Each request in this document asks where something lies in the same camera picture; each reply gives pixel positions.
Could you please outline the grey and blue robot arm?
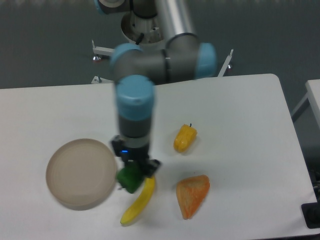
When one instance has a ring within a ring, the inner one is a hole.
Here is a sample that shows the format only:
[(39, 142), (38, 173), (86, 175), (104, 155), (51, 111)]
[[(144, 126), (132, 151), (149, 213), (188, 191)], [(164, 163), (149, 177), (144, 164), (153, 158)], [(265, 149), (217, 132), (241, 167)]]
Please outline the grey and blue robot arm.
[(151, 177), (160, 162), (149, 157), (155, 85), (212, 77), (214, 46), (199, 41), (185, 0), (97, 0), (104, 14), (129, 12), (135, 43), (118, 45), (110, 57), (119, 135), (112, 139), (125, 165)]

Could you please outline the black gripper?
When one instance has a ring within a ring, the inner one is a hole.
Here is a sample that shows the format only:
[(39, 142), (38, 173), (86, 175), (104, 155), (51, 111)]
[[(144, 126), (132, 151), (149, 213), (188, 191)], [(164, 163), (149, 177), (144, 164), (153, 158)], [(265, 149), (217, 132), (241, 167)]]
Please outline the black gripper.
[(111, 139), (111, 146), (114, 154), (121, 158), (124, 165), (127, 165), (129, 160), (136, 162), (143, 175), (147, 178), (151, 178), (161, 166), (159, 160), (150, 159), (149, 157), (149, 140), (115, 135)]

